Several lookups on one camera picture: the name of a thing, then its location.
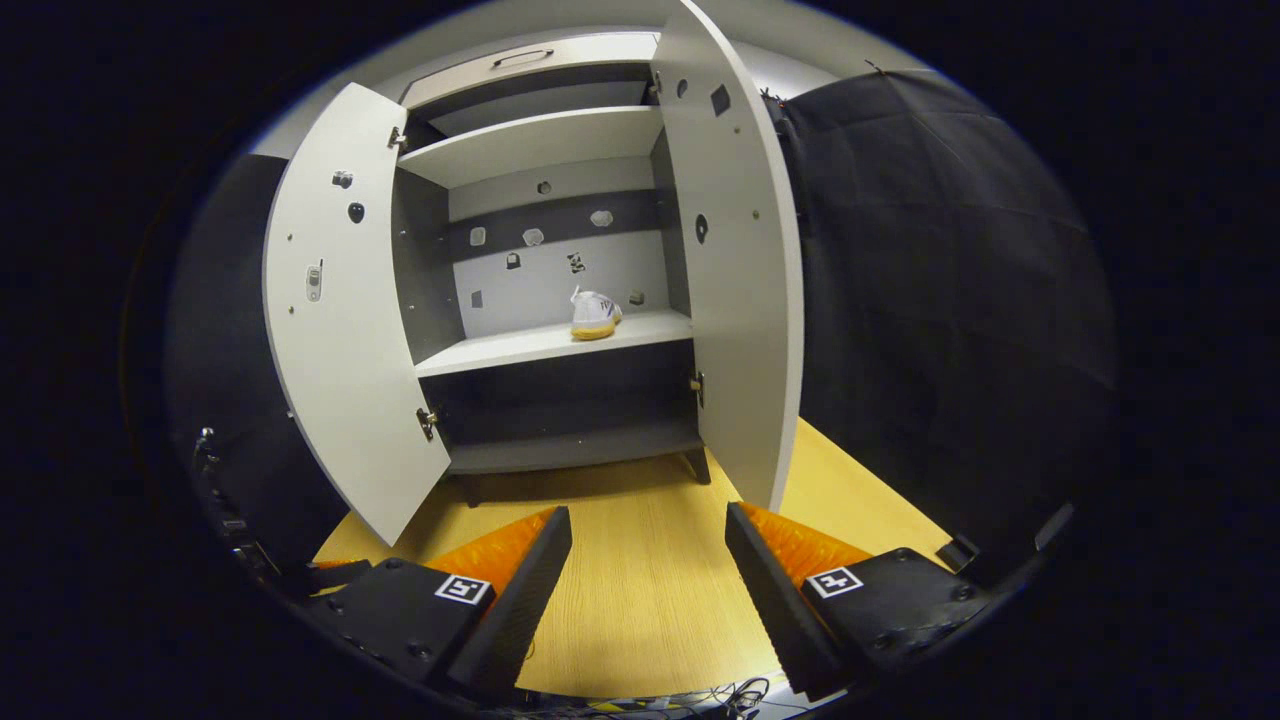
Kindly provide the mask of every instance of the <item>black sticker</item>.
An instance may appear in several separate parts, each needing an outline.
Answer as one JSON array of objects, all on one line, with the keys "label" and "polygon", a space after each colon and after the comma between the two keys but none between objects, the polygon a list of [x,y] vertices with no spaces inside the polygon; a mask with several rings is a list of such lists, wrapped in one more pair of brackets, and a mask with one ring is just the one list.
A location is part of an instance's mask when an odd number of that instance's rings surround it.
[{"label": "black sticker", "polygon": [[717,118],[723,115],[724,110],[728,110],[728,90],[723,85],[717,87],[716,92],[712,92],[712,109],[716,110]]}]

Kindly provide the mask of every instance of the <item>cabinet door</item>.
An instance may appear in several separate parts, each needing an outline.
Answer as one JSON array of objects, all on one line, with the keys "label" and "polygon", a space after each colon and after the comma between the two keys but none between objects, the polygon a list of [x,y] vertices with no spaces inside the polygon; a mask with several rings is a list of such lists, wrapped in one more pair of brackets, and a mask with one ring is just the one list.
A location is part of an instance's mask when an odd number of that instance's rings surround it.
[{"label": "cabinet door", "polygon": [[[392,268],[392,128],[404,108],[348,85],[289,161],[262,264],[275,369],[311,452],[393,544],[448,468],[413,372]],[[334,183],[337,172],[349,174]]]},{"label": "cabinet door", "polygon": [[800,410],[795,204],[764,101],[724,35],[680,0],[653,58],[685,237],[698,427],[748,502],[777,510]]}]

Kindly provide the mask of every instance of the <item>drawer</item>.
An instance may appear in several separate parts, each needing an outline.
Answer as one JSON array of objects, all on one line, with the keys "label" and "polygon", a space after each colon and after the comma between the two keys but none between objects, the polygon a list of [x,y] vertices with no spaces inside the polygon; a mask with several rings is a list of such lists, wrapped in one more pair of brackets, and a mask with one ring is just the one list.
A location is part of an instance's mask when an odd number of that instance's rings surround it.
[{"label": "drawer", "polygon": [[413,81],[404,91],[401,105],[413,110],[465,90],[547,70],[648,63],[657,46],[652,32],[612,32],[513,47]]}]

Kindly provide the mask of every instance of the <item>white shelf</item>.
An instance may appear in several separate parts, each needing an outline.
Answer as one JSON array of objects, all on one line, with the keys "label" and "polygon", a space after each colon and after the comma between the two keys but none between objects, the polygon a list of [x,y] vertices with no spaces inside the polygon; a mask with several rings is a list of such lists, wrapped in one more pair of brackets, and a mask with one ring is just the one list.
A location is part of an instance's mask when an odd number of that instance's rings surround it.
[{"label": "white shelf", "polygon": [[657,106],[590,108],[466,132],[399,159],[399,167],[454,188],[521,170],[648,156],[662,132]]},{"label": "white shelf", "polygon": [[480,368],[497,368],[547,357],[618,350],[694,337],[692,322],[675,310],[626,314],[612,336],[577,340],[570,323],[465,340],[417,364],[417,377],[430,378]]}]

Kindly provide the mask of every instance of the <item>white sneaker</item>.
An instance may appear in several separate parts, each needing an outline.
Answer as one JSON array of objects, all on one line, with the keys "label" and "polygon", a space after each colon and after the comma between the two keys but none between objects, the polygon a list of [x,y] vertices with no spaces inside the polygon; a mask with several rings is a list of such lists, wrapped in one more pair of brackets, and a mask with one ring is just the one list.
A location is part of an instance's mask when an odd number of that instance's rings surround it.
[{"label": "white sneaker", "polygon": [[579,340],[600,340],[613,334],[613,328],[622,322],[622,310],[617,302],[599,292],[580,292],[573,288],[573,324],[570,333]]}]

